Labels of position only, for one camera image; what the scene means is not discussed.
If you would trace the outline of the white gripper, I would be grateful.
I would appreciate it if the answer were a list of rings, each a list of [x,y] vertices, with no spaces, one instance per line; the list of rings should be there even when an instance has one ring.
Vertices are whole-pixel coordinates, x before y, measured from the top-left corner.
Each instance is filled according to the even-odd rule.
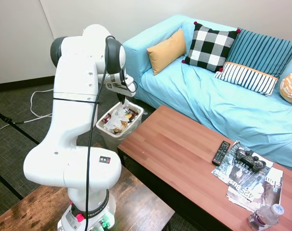
[[[108,74],[106,88],[116,92],[120,103],[124,104],[125,96],[133,97],[136,92],[134,79],[126,73]]]

